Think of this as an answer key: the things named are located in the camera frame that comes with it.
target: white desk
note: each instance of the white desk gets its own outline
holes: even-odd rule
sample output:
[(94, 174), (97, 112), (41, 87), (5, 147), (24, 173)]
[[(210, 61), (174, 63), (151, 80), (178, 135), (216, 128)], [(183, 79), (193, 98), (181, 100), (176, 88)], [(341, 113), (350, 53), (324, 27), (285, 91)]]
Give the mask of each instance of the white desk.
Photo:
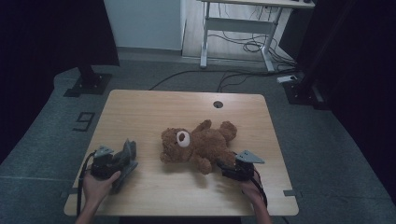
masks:
[[(200, 0), (206, 3), (205, 13), (205, 29), (204, 29), (204, 42), (201, 50), (201, 68), (206, 68), (207, 65), (207, 32), (209, 30), (215, 31), (229, 31), (239, 33), (252, 33), (269, 35), (267, 41), (265, 41), (264, 48), (262, 48), (262, 57), (264, 58), (265, 64), (269, 72), (274, 72), (271, 61), (271, 55), (268, 49), (271, 46), (272, 39), (276, 31), (276, 27), (282, 13), (282, 8), (313, 8), (315, 4), (311, 1), (305, 3), (303, 0), (298, 2), (291, 0)], [(210, 3), (227, 3), (227, 4), (238, 4), (238, 5), (255, 5), (255, 6), (268, 6), (268, 7), (279, 7), (276, 13), (276, 18), (273, 21), (247, 21), (247, 20), (235, 20), (235, 19), (224, 19), (224, 18), (211, 18), (209, 17)]]

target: human arm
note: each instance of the human arm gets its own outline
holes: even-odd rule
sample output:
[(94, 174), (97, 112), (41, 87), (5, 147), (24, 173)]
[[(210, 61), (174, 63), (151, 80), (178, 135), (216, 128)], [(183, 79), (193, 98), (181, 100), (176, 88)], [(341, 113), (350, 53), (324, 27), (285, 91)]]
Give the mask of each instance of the human arm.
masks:
[(85, 173), (83, 181), (85, 204), (78, 216), (76, 224), (92, 222), (100, 203), (110, 192), (112, 183), (120, 177), (120, 174), (121, 172), (117, 171), (107, 180), (98, 180), (91, 175), (91, 172), (88, 171)]
[[(258, 183), (261, 183), (257, 171), (254, 172), (254, 178)], [(265, 206), (264, 200), (262, 199), (262, 195), (253, 182), (251, 182), (251, 180), (241, 181), (240, 187), (253, 204), (257, 224), (272, 224), (271, 217), (268, 213), (267, 207)]]

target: desk leg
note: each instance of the desk leg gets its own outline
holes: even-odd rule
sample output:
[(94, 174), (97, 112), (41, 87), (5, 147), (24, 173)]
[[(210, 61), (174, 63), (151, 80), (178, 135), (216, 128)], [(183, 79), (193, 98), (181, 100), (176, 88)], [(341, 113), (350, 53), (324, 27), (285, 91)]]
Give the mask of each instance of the desk leg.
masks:
[(210, 10), (210, 3), (207, 3), (206, 6), (206, 15), (205, 15), (205, 25), (204, 25), (204, 42), (202, 43), (201, 48), (201, 68), (206, 68), (207, 64), (207, 23), (209, 21), (209, 10)]
[(265, 65), (267, 66), (268, 72), (275, 72), (274, 66), (271, 61), (272, 57), (269, 53), (269, 48), (271, 47), (271, 42), (274, 38), (276, 27), (279, 22), (280, 15), (282, 14), (282, 9), (283, 8), (280, 7), (279, 10), (277, 11), (276, 18), (274, 19), (274, 22), (273, 22), (273, 25), (271, 28), (271, 33), (269, 34), (267, 41), (265, 41), (264, 48), (262, 49), (262, 57), (264, 58)]

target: teddy bear snout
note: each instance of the teddy bear snout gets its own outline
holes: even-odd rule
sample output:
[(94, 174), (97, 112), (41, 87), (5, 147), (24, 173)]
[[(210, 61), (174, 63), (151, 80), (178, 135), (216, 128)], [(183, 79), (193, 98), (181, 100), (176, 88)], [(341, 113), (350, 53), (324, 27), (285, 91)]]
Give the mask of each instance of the teddy bear snout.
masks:
[(185, 131), (180, 131), (176, 135), (176, 140), (179, 146), (187, 147), (190, 145), (190, 135)]

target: hole in table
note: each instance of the hole in table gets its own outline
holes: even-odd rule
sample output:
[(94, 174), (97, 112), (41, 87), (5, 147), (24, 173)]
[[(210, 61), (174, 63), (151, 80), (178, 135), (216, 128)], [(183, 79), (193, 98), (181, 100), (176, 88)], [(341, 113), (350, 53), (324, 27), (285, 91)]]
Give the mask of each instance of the hole in table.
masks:
[(215, 101), (215, 103), (213, 103), (213, 106), (215, 108), (222, 108), (223, 107), (223, 103), (220, 101)]

